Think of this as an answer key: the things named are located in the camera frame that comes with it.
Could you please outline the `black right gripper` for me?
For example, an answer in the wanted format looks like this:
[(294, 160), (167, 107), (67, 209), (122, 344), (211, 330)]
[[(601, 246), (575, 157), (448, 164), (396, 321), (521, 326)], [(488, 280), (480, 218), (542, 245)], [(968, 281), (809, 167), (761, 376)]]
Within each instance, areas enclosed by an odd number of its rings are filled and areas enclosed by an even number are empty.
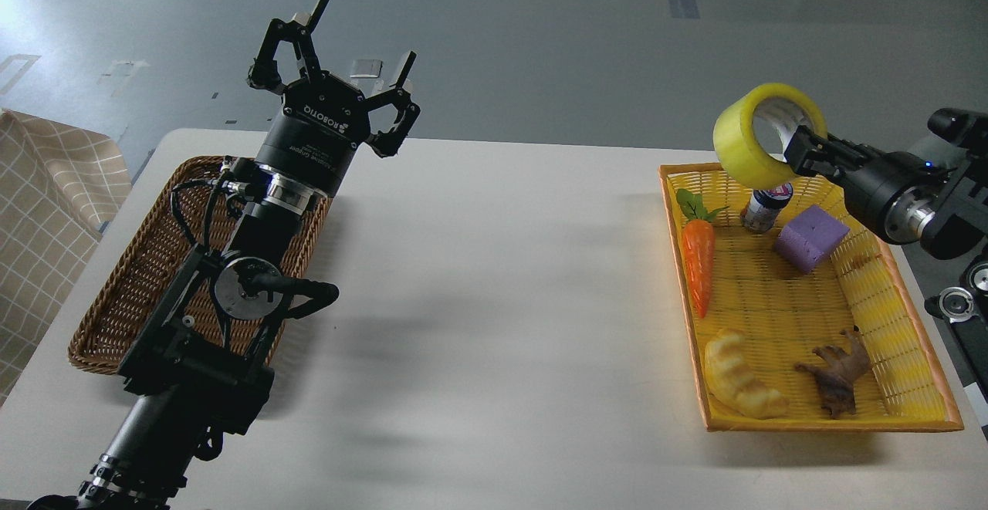
[(839, 186), (851, 217), (886, 243), (917, 242), (934, 214), (939, 170), (914, 154), (886, 154), (799, 126), (788, 141), (786, 162), (798, 176), (825, 176)]

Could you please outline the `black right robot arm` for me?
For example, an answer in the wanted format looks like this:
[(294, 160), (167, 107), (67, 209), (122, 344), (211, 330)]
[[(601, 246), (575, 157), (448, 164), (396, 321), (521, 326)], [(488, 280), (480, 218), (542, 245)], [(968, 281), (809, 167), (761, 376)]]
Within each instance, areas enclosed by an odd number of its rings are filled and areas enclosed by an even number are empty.
[(961, 158), (939, 164), (904, 151), (819, 135), (797, 126), (783, 157), (798, 176), (822, 176), (844, 194), (849, 214), (882, 241), (917, 243), (938, 260), (970, 255), (956, 284), (925, 299), (928, 314), (948, 325), (975, 386), (986, 394), (986, 115), (936, 110), (929, 130)]

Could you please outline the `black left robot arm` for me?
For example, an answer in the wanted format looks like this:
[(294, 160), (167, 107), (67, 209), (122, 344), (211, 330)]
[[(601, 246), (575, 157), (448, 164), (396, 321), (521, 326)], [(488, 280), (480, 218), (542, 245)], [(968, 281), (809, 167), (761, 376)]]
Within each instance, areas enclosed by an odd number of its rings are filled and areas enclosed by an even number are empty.
[(135, 400), (74, 495), (32, 509), (167, 509), (195, 459), (243, 435), (274, 383), (269, 353), (283, 324), (332, 305), (339, 289), (290, 271), (289, 247), (308, 214), (328, 207), (360, 145), (391, 157), (420, 115), (405, 82), (373, 95), (320, 66), (312, 35), (330, 0), (269, 22), (247, 82), (281, 110), (254, 157), (226, 156), (212, 178), (168, 190), (187, 246), (117, 373)]

